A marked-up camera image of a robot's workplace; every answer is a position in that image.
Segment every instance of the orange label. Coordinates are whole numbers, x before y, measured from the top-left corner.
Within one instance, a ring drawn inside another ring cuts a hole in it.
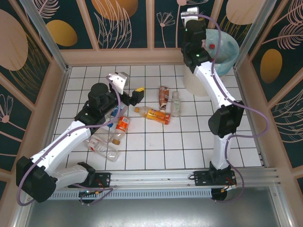
[[[160,111],[155,111],[153,109],[149,109],[146,118],[154,120],[154,121],[158,121],[162,124],[168,124],[169,119],[170,119],[170,114],[169,113],[163,113],[163,112],[160,112]]]
[[[120,129],[120,130],[126,132],[127,127],[128,127],[128,123],[129,123],[129,118],[127,118],[127,117],[120,117],[116,129]]]

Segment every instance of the red label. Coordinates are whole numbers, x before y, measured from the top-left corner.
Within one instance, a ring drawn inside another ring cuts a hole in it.
[[[120,130],[126,132],[127,127],[128,127],[128,123],[129,123],[129,118],[127,118],[127,117],[120,117],[116,129],[120,129]]]

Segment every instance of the clear plastic bottle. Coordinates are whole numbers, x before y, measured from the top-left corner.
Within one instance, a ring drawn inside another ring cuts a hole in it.
[[[163,113],[160,111],[153,110],[149,107],[136,107],[134,109],[136,113],[139,113],[141,117],[145,117],[146,119],[151,119],[162,124],[169,124],[170,114]]]
[[[112,162],[116,162],[119,157],[119,152],[116,149],[96,136],[90,137],[89,148]]]
[[[173,117],[180,117],[180,104],[181,101],[179,99],[179,94],[177,91],[172,93],[172,100],[171,100],[171,116]]]
[[[117,124],[115,133],[114,133],[114,139],[112,141],[115,145],[120,145],[121,139],[125,136],[126,130],[128,128],[129,124],[129,118],[128,117],[120,117],[119,122]]]

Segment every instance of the metal floor panel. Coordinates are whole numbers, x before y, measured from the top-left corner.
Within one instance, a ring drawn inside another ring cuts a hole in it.
[[[233,190],[234,195],[240,190]],[[267,187],[246,188],[230,203],[209,198],[104,200],[35,203],[27,227],[278,227]]]

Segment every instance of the bottle label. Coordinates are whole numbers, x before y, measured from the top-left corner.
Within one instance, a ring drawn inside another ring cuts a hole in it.
[[[89,142],[89,148],[92,150],[92,151],[95,151],[95,146],[98,145],[100,143],[100,140],[97,140],[96,138],[92,138]]]
[[[179,110],[180,109],[180,102],[179,102],[179,100],[175,100],[174,101],[174,109],[175,110]]]
[[[128,124],[129,124],[129,119],[127,117],[120,117],[116,129],[126,132]]]
[[[169,113],[163,113],[163,112],[160,112],[160,111],[155,111],[153,109],[149,109],[146,118],[154,120],[154,121],[158,121],[162,124],[168,124],[169,119],[170,119],[170,114]]]

